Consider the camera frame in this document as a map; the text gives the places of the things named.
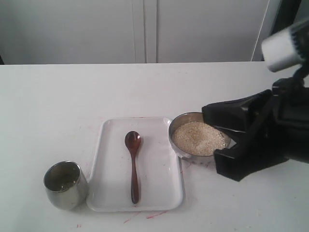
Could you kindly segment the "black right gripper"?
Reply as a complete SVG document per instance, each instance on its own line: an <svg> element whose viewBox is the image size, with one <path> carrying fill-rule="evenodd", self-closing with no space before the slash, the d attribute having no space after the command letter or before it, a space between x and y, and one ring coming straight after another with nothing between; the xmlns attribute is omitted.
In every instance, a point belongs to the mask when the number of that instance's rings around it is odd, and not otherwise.
<svg viewBox="0 0 309 232"><path fill-rule="evenodd" d="M224 177L239 182L287 159L309 161L309 89L303 78L280 79L272 92L208 104L202 114L216 128L249 129L233 147L214 151L216 171Z"/></svg>

